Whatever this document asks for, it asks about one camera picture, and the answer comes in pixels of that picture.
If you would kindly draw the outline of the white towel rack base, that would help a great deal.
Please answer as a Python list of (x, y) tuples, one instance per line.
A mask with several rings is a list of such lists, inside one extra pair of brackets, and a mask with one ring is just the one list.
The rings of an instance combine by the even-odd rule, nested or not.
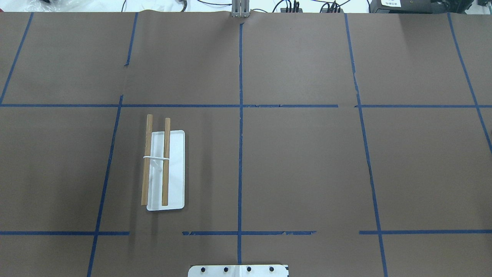
[(150, 154), (143, 158), (150, 162), (149, 189), (146, 210), (160, 212), (183, 209), (186, 187), (186, 134), (183, 130), (170, 132), (168, 204), (162, 205), (162, 176), (165, 160), (165, 132), (152, 132)]

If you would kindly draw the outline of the right wooden rack bar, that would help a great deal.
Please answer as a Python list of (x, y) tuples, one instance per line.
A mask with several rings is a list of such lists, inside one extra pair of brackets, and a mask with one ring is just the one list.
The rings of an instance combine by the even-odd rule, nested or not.
[(161, 204), (168, 205), (169, 195), (169, 167), (170, 167), (170, 131), (171, 118), (165, 118), (165, 130), (163, 135), (163, 169), (162, 169), (162, 193)]

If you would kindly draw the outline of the wooden rack bar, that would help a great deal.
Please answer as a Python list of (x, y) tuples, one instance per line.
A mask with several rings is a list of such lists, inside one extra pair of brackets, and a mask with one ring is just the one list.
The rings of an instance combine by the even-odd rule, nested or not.
[(146, 156), (151, 154), (151, 137), (153, 131), (153, 115), (148, 114), (146, 116), (146, 128), (145, 128), (145, 149), (143, 158), (143, 181), (142, 181), (142, 193), (141, 193), (141, 205), (148, 204), (149, 193), (149, 179), (150, 179), (150, 159)]
[(165, 130), (163, 135), (163, 169), (162, 169), (162, 193), (161, 204), (168, 205), (169, 195), (169, 167), (170, 167), (170, 131), (171, 118), (165, 118)]

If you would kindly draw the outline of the left wooden rack bar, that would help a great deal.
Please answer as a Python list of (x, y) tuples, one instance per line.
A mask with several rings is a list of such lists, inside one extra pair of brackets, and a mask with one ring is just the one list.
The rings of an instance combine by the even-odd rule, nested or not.
[(146, 116), (146, 128), (145, 128), (145, 149), (143, 158), (143, 181), (142, 181), (142, 193), (141, 193), (141, 205), (148, 204), (149, 193), (149, 179), (150, 179), (150, 159), (146, 156), (151, 154), (151, 137), (153, 131), (153, 115), (148, 114)]

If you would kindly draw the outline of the brown paper table cover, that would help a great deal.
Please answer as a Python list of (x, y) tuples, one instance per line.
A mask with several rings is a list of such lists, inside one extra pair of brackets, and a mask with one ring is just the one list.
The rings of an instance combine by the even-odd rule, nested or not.
[[(491, 16), (1, 14), (1, 276), (491, 276)], [(141, 205), (146, 116), (183, 209)]]

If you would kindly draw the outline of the white mounting plate with bolts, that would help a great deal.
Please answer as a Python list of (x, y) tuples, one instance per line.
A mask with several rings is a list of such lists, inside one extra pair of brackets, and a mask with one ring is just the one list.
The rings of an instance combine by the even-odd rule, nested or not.
[(288, 265), (196, 265), (188, 277), (288, 277)]

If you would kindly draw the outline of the black device box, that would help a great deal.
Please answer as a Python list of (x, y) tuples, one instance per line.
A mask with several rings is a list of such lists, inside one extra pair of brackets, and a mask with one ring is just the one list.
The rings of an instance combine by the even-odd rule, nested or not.
[(372, 0), (370, 13), (441, 14), (464, 13), (473, 0)]

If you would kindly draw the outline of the grey aluminium profile post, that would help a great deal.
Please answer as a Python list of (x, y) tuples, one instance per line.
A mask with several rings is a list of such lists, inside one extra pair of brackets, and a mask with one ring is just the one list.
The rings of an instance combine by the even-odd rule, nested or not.
[(251, 9), (249, 7), (249, 0), (232, 0), (231, 3), (231, 15), (232, 17), (249, 17)]

